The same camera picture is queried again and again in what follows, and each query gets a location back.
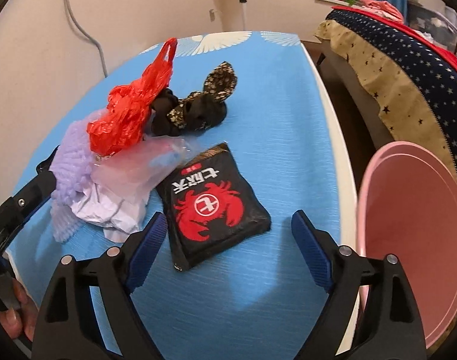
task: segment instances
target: human hand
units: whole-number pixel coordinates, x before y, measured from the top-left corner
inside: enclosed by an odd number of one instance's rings
[[[0,311],[0,324],[10,338],[18,338],[24,332],[27,338],[33,341],[38,315],[37,306],[27,295],[24,287],[15,279],[13,279],[13,293],[20,302],[20,310]]]

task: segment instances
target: blue tablecloth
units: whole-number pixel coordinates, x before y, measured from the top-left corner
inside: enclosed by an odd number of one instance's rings
[[[35,151],[17,188],[35,176],[36,164],[60,143],[72,121],[104,107],[110,89],[139,77],[160,46],[132,58],[92,88]],[[304,209],[316,227],[340,238],[332,147],[313,71],[300,41],[289,34],[197,36],[181,40],[177,55],[170,87],[179,97],[201,90],[221,62],[233,65],[239,81],[227,100],[227,118],[199,140],[203,147],[228,142],[241,173],[270,212],[272,229],[186,273],[173,268],[166,239],[132,299],[167,360],[293,358],[326,294],[314,284],[297,249],[290,217]],[[161,209],[154,192],[146,220]],[[100,228],[90,225],[67,243],[56,243],[46,204],[10,252],[40,304],[62,256],[92,258],[111,245]],[[106,345],[117,351],[100,296],[93,294]]]

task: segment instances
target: metal bolt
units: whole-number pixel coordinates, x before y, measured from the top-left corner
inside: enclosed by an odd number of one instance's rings
[[[394,254],[389,254],[387,256],[387,261],[390,263],[390,264],[397,264],[398,263],[398,258],[397,256],[395,256]]]
[[[341,246],[338,251],[342,256],[350,256],[350,254],[352,254],[352,249],[350,249],[348,246]]]
[[[118,248],[116,246],[112,246],[110,249],[107,250],[107,255],[109,257],[115,257],[119,253],[120,253],[120,248]]]
[[[67,264],[70,264],[72,262],[72,256],[69,256],[68,254],[60,260],[63,266],[66,266]]]

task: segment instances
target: pink bucket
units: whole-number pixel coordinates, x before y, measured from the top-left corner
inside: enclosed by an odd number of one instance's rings
[[[392,142],[372,157],[357,207],[357,252],[402,262],[431,346],[457,313],[457,182],[431,152]],[[361,289],[364,307],[368,289]]]

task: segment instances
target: red plastic bag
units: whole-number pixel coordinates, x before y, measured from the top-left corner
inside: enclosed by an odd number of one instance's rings
[[[176,48],[177,39],[170,38],[141,78],[110,91],[108,112],[87,125],[90,150],[105,157],[140,142],[151,102],[169,86]]]

